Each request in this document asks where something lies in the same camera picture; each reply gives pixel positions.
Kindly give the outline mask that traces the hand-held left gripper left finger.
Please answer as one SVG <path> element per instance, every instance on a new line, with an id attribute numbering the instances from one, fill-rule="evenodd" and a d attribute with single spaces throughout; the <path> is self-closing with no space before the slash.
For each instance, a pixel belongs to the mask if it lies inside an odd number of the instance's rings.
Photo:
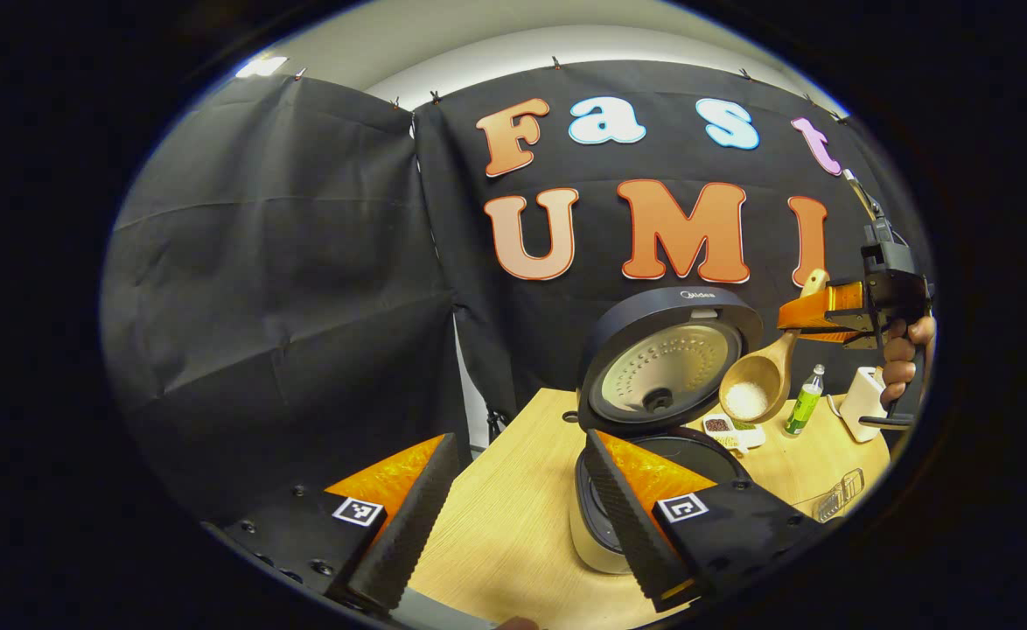
<path id="1" fill-rule="evenodd" d="M 460 472 L 444 433 L 327 487 L 297 484 L 226 525 L 202 528 L 257 569 L 359 613 L 402 601 Z"/>

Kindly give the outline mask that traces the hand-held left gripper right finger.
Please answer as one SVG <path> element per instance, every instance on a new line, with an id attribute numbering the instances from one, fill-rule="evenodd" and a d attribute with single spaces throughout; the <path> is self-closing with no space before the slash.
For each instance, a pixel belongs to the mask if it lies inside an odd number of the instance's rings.
<path id="1" fill-rule="evenodd" d="M 741 467 L 712 481 L 594 428 L 585 461 L 632 575 L 658 613 L 729 601 L 829 531 Z"/>

